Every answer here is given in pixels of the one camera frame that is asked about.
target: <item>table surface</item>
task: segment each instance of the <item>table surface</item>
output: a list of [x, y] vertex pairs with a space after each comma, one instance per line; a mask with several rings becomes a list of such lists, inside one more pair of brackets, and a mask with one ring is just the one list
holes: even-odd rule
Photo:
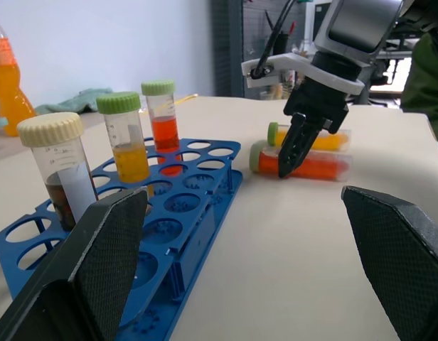
[[[284, 101], [200, 97], [177, 108], [182, 137], [239, 141], [245, 179], [172, 340], [398, 340], [360, 263], [343, 183], [277, 180], [248, 169], [251, 145]], [[142, 118], [151, 135], [148, 117]], [[351, 107], [347, 182], [418, 204], [438, 223], [438, 143], [426, 116]], [[90, 166], [112, 157], [103, 123], [82, 137]], [[30, 151], [0, 160], [0, 230], [47, 198]], [[0, 267], [0, 316], [11, 302]]]

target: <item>person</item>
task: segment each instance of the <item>person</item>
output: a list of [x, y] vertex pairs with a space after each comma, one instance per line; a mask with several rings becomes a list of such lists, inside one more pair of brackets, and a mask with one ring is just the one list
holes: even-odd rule
[[401, 109], [426, 114], [438, 140], [438, 46], [430, 34], [422, 36], [413, 50]]

